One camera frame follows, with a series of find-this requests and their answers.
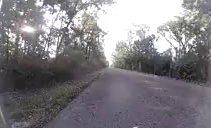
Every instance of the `tree trunk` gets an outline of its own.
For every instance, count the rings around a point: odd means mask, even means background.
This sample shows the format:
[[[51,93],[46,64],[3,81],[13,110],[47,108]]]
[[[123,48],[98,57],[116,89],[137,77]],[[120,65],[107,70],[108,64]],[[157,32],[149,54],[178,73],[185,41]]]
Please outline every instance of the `tree trunk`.
[[[18,51],[19,51],[19,41],[20,41],[20,33],[19,31],[16,34],[16,39],[15,39],[15,58],[18,57]]]

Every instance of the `asphalt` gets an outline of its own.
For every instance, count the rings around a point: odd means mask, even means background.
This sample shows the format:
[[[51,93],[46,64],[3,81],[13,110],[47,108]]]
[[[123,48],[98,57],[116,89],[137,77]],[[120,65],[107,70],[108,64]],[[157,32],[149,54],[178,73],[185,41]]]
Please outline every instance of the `asphalt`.
[[[211,88],[110,68],[45,127],[211,128]]]

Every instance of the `grassy roadside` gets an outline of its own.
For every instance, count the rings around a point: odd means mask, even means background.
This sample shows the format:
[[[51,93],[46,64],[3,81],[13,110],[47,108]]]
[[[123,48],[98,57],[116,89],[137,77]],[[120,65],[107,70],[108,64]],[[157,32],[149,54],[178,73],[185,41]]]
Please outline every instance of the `grassy roadside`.
[[[102,70],[80,80],[42,89],[37,94],[19,96],[7,105],[12,128],[42,128],[101,74]]]

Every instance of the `foliage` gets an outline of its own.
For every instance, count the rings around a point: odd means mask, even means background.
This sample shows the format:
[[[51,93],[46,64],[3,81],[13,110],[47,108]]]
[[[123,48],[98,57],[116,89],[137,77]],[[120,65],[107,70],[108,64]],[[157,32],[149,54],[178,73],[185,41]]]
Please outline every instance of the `foliage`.
[[[0,88],[43,87],[105,67],[106,33],[96,15],[112,3],[5,0],[0,16]]]
[[[170,43],[170,49],[157,52],[154,48],[157,37],[146,35],[148,29],[144,27],[141,30],[144,33],[137,34],[139,40],[117,44],[114,66],[189,81],[207,81],[211,49],[211,0],[185,0],[183,7],[182,16],[157,29]]]

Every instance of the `bright sky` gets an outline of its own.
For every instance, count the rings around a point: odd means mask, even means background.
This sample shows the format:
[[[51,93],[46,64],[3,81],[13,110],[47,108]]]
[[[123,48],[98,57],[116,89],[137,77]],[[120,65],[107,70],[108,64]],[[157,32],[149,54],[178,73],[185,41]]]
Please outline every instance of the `bright sky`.
[[[146,24],[151,32],[156,33],[158,26],[179,15],[183,0],[116,0],[116,4],[105,7],[106,14],[99,14],[99,25],[108,32],[105,37],[105,55],[111,64],[112,53],[117,41],[127,38],[132,24]],[[160,39],[155,44],[158,51],[170,48]]]

